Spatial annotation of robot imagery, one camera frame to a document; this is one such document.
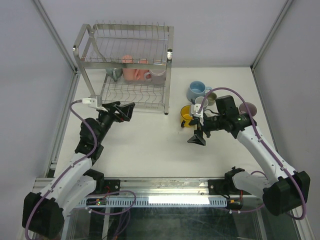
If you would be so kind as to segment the grey white small mug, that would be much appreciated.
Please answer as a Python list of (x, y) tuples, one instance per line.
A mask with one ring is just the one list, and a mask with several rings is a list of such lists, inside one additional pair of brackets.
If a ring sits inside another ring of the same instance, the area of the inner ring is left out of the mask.
[[(204, 100), (204, 96), (199, 96), (195, 99), (195, 104), (202, 104), (203, 100)], [(206, 109), (207, 106), (209, 105), (209, 101), (207, 99), (205, 99), (204, 104), (203, 104), (203, 109)]]

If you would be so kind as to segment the lilac mug with handle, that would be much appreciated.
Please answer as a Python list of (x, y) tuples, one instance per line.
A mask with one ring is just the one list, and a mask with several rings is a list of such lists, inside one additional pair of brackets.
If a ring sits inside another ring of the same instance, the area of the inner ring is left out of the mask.
[(165, 69), (150, 69), (143, 75), (144, 80), (152, 85), (162, 85), (166, 81)]

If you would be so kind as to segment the lilac mug black handle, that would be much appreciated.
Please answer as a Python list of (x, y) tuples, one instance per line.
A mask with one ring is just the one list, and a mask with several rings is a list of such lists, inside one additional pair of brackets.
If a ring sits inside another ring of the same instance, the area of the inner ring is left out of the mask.
[(258, 112), (256, 106), (250, 102), (241, 103), (238, 109), (241, 114), (251, 113), (252, 117), (254, 117)]

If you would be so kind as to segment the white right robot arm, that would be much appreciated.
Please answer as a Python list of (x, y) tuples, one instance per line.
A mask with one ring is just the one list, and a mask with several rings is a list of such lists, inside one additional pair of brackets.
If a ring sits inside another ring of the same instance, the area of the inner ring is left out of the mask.
[(224, 175), (223, 193), (237, 191), (250, 193), (261, 199), (274, 216), (287, 213), (299, 206), (306, 213), (306, 203), (311, 179), (305, 171), (298, 172), (290, 166), (261, 134), (256, 122), (248, 113), (239, 113), (231, 95), (216, 99), (218, 114), (207, 116), (200, 104), (190, 107), (190, 124), (195, 125), (194, 135), (188, 143), (204, 146), (203, 136), (224, 130), (238, 140), (262, 168), (265, 178), (254, 176), (243, 168), (233, 167)]

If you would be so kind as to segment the grey-blue round ceramic cup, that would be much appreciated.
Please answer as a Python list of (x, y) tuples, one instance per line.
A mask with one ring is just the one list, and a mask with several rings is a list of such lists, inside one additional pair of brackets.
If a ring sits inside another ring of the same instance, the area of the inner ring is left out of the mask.
[(123, 69), (120, 67), (108, 67), (105, 69), (106, 74), (114, 80), (114, 82), (118, 82), (121, 79), (123, 74)]

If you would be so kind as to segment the yellow mug black handle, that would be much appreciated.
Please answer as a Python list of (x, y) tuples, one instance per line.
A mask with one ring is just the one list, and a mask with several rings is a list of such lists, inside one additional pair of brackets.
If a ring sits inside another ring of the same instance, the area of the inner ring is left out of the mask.
[(193, 117), (190, 115), (191, 105), (185, 105), (180, 110), (180, 127), (181, 128), (191, 128), (193, 125), (190, 125)]

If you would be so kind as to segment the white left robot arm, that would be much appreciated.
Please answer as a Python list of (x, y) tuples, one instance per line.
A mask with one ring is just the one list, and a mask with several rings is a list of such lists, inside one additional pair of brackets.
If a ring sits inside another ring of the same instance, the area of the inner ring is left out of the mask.
[(102, 172), (92, 169), (104, 147), (102, 141), (113, 123), (131, 120), (135, 103), (119, 101), (97, 105), (97, 99), (83, 98), (71, 105), (85, 104), (98, 111), (98, 118), (81, 118), (79, 143), (63, 171), (40, 192), (30, 192), (23, 202), (22, 227), (25, 239), (29, 232), (53, 240), (64, 227), (65, 220), (86, 196), (101, 194), (105, 188)]

